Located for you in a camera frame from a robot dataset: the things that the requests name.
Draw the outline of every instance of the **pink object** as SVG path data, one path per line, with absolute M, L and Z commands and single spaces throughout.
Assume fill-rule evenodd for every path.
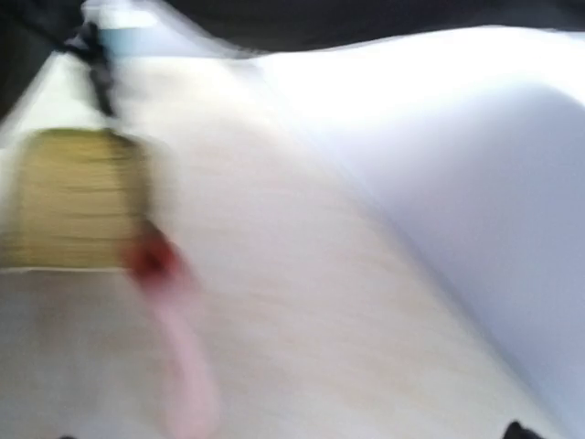
M 218 399 L 191 324 L 193 317 L 186 315 L 197 306 L 196 282 L 180 258 L 175 257 L 174 262 L 155 279 L 144 279 L 136 272 L 132 275 L 162 335 L 169 359 L 166 416 L 171 437 L 208 439 L 218 425 Z

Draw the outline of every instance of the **striped yellow block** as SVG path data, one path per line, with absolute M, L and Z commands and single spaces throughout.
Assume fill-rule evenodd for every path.
M 138 231 L 150 193 L 143 147 L 104 131 L 48 130 L 16 163 L 4 267 L 105 269 Z

